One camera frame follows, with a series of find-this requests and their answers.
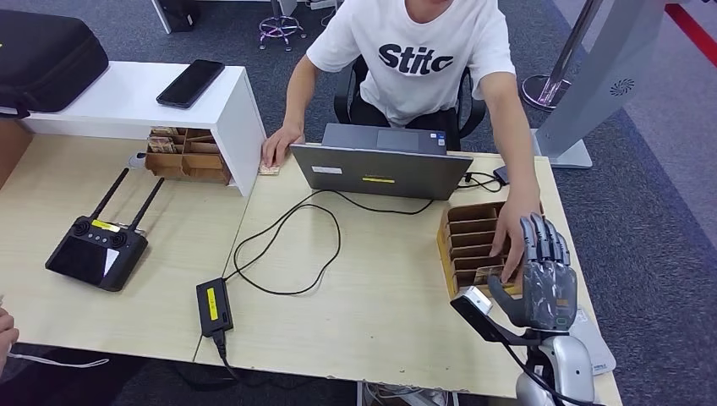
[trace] yellow label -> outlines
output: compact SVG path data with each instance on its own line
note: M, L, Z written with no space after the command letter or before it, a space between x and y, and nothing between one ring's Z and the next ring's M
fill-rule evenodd
M219 318L219 312L216 311L216 298L214 297L214 288L206 289L206 298L209 300L209 318L214 321Z
M381 179L381 178L362 178L364 182L380 182L382 184L394 184L396 181L393 179Z
M103 230L110 230L114 233L119 231L119 227L115 226L114 224L110 224L108 222L101 222L99 220L92 220L92 225L95 227L99 227Z

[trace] power adapter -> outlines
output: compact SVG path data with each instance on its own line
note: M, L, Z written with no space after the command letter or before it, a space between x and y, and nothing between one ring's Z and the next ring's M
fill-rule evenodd
M223 278L197 285L197 304L204 337L212 337L215 332L226 332L234 328L227 283Z
M497 180L501 186L505 186L510 183L508 181L508 167L497 168L493 171L493 175L495 176L495 180Z

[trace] white t-shirt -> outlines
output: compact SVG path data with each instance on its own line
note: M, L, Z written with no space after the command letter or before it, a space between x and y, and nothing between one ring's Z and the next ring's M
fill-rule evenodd
M453 0L425 24L408 16L404 0L346 0L306 56L338 72L359 55L369 67L361 96L395 126L455 107L466 67L477 99L487 74L515 74L497 0Z

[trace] robotic hand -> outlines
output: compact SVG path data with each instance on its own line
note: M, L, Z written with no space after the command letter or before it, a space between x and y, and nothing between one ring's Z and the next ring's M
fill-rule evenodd
M476 287L462 291L451 305L486 341L502 343L518 362L516 394L523 406L592 406L595 399L588 350L568 329L577 312L577 278L566 241L537 214L521 218L525 254L523 297L513 299L496 276L488 287L511 323L527 327L517 336L488 317L491 303ZM528 347L523 364L511 346Z

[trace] laptop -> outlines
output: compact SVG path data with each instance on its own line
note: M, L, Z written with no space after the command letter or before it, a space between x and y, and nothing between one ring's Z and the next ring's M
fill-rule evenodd
M312 189L448 200L473 158L446 155L445 134L443 143L439 134L328 124L329 145L293 144L290 148Z

